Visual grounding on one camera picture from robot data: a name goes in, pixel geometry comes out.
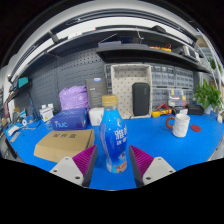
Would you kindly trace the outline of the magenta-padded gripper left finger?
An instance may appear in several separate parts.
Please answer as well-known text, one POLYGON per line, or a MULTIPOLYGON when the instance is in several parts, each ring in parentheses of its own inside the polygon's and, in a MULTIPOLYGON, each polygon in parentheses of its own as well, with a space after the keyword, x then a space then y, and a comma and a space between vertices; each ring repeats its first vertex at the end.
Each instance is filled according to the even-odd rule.
POLYGON ((74 157, 64 157, 50 172, 76 185, 88 188, 97 156, 98 148, 94 145, 74 157))

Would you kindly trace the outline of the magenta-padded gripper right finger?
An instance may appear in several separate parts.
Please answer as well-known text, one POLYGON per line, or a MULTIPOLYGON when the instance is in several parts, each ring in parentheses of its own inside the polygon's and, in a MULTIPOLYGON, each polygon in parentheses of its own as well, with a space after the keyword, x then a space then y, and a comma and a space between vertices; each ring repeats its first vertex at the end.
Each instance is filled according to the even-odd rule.
POLYGON ((175 173, 175 169, 162 157, 152 157, 132 145, 129 146, 129 157, 138 188, 175 173))

